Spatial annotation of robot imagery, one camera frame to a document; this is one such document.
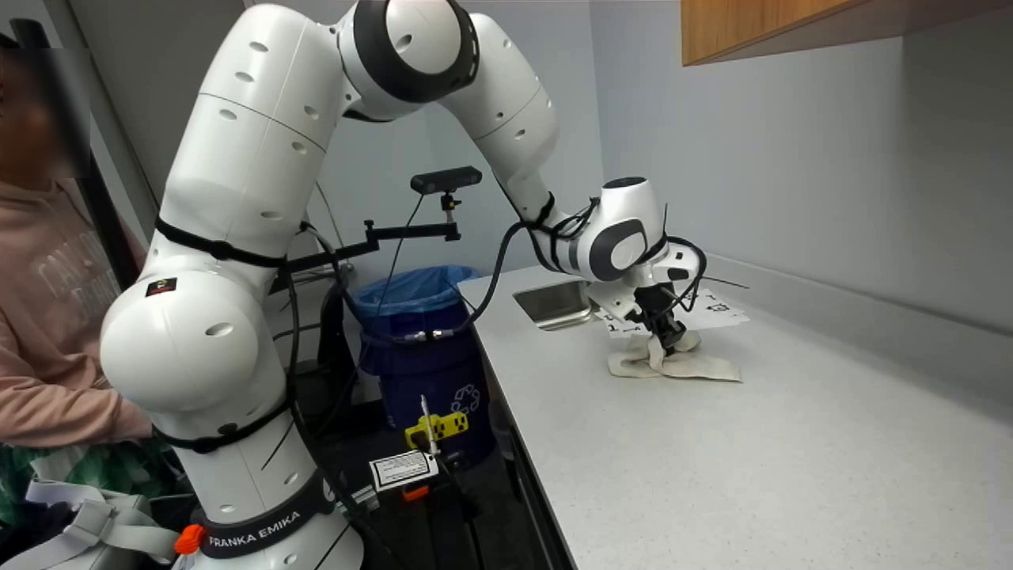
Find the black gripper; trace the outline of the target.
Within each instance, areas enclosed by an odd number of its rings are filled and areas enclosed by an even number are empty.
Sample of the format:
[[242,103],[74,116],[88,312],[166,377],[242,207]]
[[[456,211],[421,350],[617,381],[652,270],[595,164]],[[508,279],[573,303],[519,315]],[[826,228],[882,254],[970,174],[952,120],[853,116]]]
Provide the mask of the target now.
[[648,371],[661,371],[664,354],[681,353],[677,345],[688,337],[688,330],[681,330],[681,323],[671,315],[676,287],[671,286],[636,287],[635,303],[636,303],[635,319],[644,323],[652,337],[664,337],[664,341],[648,339],[648,350],[647,350]]

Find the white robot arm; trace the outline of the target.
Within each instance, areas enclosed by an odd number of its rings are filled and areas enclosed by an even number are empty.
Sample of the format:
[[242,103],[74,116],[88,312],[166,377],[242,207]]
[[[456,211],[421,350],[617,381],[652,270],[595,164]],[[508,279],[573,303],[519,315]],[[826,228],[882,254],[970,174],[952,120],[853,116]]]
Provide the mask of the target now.
[[664,230],[644,179],[617,179],[580,211],[543,179],[553,104],[513,37],[459,0],[354,0],[336,21],[258,3],[220,44],[140,279],[102,323],[112,386],[152,422],[198,492],[201,521],[175,570],[359,570],[365,539],[294,429],[267,301],[305,262],[308,219],[341,120],[389,123],[446,108],[551,274],[627,299],[623,317],[677,350],[677,315],[707,254]]

